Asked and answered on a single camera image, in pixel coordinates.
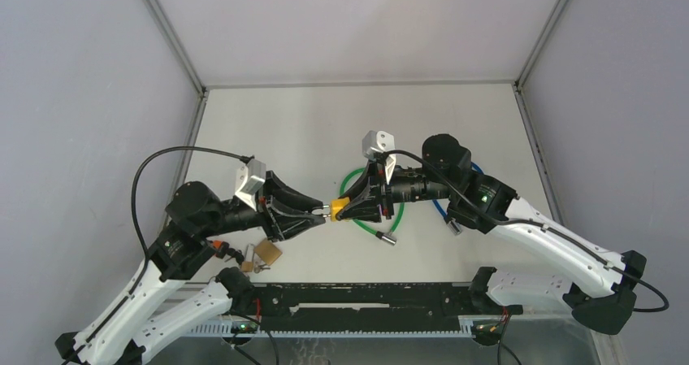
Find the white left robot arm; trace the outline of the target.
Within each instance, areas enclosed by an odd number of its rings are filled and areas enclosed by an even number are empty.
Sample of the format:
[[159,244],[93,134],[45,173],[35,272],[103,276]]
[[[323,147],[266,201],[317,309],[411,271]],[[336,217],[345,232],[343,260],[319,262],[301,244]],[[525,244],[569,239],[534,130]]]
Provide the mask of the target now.
[[269,240],[286,241],[324,224],[324,207],[273,172],[260,176],[249,192],[239,190],[226,200],[200,181],[181,185],[166,207],[169,222],[135,275],[93,322],[57,338],[60,357],[76,364],[145,364],[208,319],[244,314],[254,303],[254,287],[239,266],[221,269],[190,299],[161,315],[155,311],[213,257],[244,262],[240,251],[217,247],[212,237],[260,228]]

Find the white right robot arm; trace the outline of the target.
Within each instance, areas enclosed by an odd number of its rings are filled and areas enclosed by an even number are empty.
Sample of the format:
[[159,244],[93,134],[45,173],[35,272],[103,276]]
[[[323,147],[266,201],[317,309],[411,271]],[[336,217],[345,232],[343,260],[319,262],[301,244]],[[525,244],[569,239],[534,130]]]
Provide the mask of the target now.
[[555,267],[552,276],[481,267],[469,292],[478,312],[568,311],[584,327],[607,335],[620,333],[635,312],[643,255],[606,250],[549,219],[515,189],[473,169],[471,152],[455,137],[428,137],[416,168],[397,165],[400,151],[384,131],[369,133],[362,151],[366,167],[333,202],[333,220],[378,223],[393,217],[395,205],[445,199],[447,223],[509,241]]

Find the yellow tag padlock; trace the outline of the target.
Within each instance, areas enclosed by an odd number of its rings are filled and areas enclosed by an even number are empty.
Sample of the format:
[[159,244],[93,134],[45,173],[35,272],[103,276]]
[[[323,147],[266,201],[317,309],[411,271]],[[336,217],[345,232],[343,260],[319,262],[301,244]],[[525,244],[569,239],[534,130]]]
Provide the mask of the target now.
[[332,222],[340,221],[338,215],[346,208],[346,206],[349,203],[349,198],[337,198],[332,200],[328,206],[323,207],[324,212],[322,213],[322,217],[329,219]]

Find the blue cable lock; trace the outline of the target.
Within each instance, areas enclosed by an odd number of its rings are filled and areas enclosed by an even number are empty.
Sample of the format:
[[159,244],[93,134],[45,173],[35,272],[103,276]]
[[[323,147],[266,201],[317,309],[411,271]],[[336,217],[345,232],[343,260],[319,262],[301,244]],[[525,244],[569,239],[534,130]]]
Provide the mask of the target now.
[[[477,163],[472,162],[471,168],[474,172],[477,172],[479,174],[483,174],[482,168]],[[439,214],[442,217],[443,221],[445,222],[446,226],[452,232],[452,234],[455,236],[460,235],[462,233],[462,226],[460,224],[458,224],[454,219],[449,218],[447,211],[440,205],[440,202],[438,200],[433,199],[432,203],[433,203],[435,209],[439,212]]]

